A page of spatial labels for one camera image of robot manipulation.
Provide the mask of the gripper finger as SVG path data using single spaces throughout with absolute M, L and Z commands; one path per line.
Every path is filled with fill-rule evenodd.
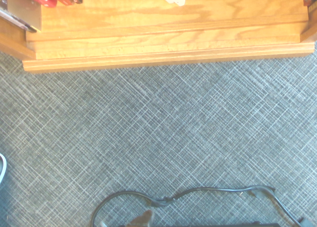
M 128 223 L 129 227 L 151 227 L 153 223 L 153 211 L 146 210 Z

